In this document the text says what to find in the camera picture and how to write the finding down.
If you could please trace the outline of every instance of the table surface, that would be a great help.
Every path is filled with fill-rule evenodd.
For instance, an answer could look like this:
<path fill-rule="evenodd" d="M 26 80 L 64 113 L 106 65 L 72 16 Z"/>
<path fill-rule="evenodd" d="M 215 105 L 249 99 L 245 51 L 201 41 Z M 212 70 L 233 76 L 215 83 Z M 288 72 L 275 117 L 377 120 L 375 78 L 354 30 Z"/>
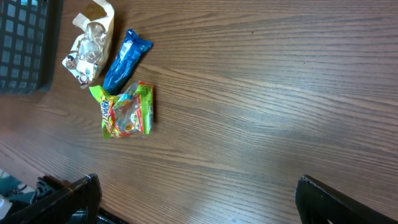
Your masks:
<path fill-rule="evenodd" d="M 153 41 L 129 84 L 156 105 L 149 136 L 106 141 L 61 65 L 88 3 L 64 2 L 51 90 L 0 97 L 2 169 L 31 186 L 97 173 L 131 223 L 300 223 L 302 174 L 398 219 L 397 1 L 110 1 L 105 71 L 128 28 Z"/>

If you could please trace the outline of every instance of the colorful snack package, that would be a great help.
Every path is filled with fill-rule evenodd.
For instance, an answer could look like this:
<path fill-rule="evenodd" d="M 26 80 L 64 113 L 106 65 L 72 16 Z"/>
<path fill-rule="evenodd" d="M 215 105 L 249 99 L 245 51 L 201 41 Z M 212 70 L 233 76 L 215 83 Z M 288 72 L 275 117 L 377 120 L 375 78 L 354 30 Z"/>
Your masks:
<path fill-rule="evenodd" d="M 126 137 L 136 131 L 150 133 L 154 117 L 152 84 L 135 82 L 118 96 L 101 86 L 90 87 L 90 92 L 101 104 L 104 139 Z"/>
<path fill-rule="evenodd" d="M 85 33 L 79 35 L 62 65 L 85 88 L 101 73 L 109 57 L 114 9 L 105 0 L 93 0 L 72 21 Z"/>
<path fill-rule="evenodd" d="M 128 29 L 126 38 L 105 76 L 102 87 L 111 95 L 119 94 L 126 82 L 131 78 L 131 71 L 141 55 L 151 47 L 151 41 L 139 38 L 132 29 Z"/>

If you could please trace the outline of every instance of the green candy bag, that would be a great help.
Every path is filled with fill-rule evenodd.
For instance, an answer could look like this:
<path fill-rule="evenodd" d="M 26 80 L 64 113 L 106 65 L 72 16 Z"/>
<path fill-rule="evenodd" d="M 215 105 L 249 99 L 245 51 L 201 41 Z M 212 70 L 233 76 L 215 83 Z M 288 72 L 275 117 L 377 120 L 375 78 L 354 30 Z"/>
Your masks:
<path fill-rule="evenodd" d="M 150 133 L 154 119 L 152 84 L 135 82 L 118 96 L 110 95 L 102 86 L 90 87 L 90 92 L 101 104 L 104 139 L 126 137 L 137 131 Z"/>

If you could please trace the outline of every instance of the cartoon character print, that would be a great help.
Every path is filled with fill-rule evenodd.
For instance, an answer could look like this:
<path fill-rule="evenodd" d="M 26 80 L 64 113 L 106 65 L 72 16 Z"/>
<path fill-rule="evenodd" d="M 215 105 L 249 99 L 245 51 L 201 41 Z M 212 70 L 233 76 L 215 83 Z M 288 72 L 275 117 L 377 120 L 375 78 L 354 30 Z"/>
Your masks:
<path fill-rule="evenodd" d="M 126 131 L 129 131 L 129 132 L 130 131 L 133 131 L 133 132 L 134 131 L 139 131 L 140 130 L 140 128 L 139 128 L 139 120 L 138 120 L 136 112 L 131 114 L 130 120 L 131 120 L 131 123 L 127 124 L 124 129 Z"/>
<path fill-rule="evenodd" d="M 76 78 L 79 79 L 79 82 L 83 85 L 86 85 L 88 83 L 88 77 L 84 73 L 80 72 L 80 76 L 77 76 Z"/>
<path fill-rule="evenodd" d="M 67 69 L 75 70 L 76 66 L 77 66 L 77 63 L 75 63 L 75 62 L 77 62 L 77 60 L 75 60 L 75 58 L 72 55 L 68 55 L 67 62 L 66 62 Z"/>

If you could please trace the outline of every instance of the printed label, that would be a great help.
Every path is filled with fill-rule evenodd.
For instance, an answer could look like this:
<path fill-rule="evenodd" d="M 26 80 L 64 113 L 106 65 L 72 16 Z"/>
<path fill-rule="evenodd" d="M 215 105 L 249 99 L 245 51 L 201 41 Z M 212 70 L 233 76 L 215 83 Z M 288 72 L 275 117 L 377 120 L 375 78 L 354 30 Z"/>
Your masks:
<path fill-rule="evenodd" d="M 126 56 L 127 51 L 130 49 L 131 45 L 132 40 L 129 40 L 122 45 L 122 49 L 120 49 L 120 60 L 123 60 L 124 56 Z"/>
<path fill-rule="evenodd" d="M 103 100 L 101 102 L 101 112 L 102 112 L 102 117 L 104 119 L 108 118 L 108 111 L 109 111 L 109 101 Z"/>
<path fill-rule="evenodd" d="M 78 72 L 86 75 L 89 80 L 93 79 L 94 65 L 92 63 L 89 63 L 89 62 L 86 62 L 83 60 L 79 60 L 76 70 L 78 70 Z"/>
<path fill-rule="evenodd" d="M 152 123 L 154 122 L 154 107 L 148 106 L 148 129 L 152 129 Z"/>

